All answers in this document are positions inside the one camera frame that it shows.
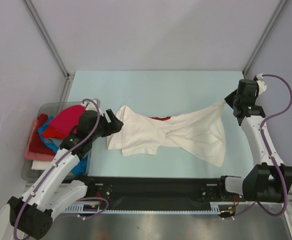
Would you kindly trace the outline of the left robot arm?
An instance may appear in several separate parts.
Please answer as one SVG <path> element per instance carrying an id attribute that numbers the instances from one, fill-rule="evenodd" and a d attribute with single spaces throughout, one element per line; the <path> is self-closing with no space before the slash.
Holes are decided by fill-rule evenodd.
<path id="1" fill-rule="evenodd" d="M 63 140 L 48 169 L 21 197 L 12 196 L 0 210 L 0 240 L 24 238 L 42 239 L 50 230 L 54 220 L 76 201 L 96 201 L 95 217 L 109 207 L 109 201 L 96 195 L 95 181 L 85 175 L 78 176 L 63 191 L 56 193 L 70 170 L 92 148 L 100 137 L 107 137 L 121 130 L 123 123 L 111 109 L 106 111 L 108 119 L 99 108 L 85 110 L 77 126 Z"/>

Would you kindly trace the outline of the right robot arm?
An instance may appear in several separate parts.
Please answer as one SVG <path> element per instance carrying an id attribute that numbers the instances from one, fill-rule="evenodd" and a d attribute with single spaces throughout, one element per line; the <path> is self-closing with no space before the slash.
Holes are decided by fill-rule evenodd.
<path id="1" fill-rule="evenodd" d="M 265 90 L 262 79 L 241 79 L 237 89 L 225 98 L 245 133 L 254 166 L 246 177 L 225 177 L 224 183 L 216 188 L 217 196 L 223 201 L 239 194 L 251 202 L 287 202 L 292 167 L 286 166 L 278 155 L 266 125 L 268 118 L 263 108 L 255 103 Z"/>

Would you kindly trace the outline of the white t-shirt with red print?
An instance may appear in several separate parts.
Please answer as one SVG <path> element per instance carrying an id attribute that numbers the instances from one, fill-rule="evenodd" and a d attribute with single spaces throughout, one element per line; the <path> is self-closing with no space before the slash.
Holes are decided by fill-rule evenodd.
<path id="1" fill-rule="evenodd" d="M 195 157 L 221 167 L 226 137 L 221 119 L 225 101 L 191 113 L 168 117 L 148 117 L 122 106 L 116 117 L 123 122 L 118 133 L 107 137 L 109 150 L 123 156 L 155 155 L 160 147 L 182 148 Z"/>

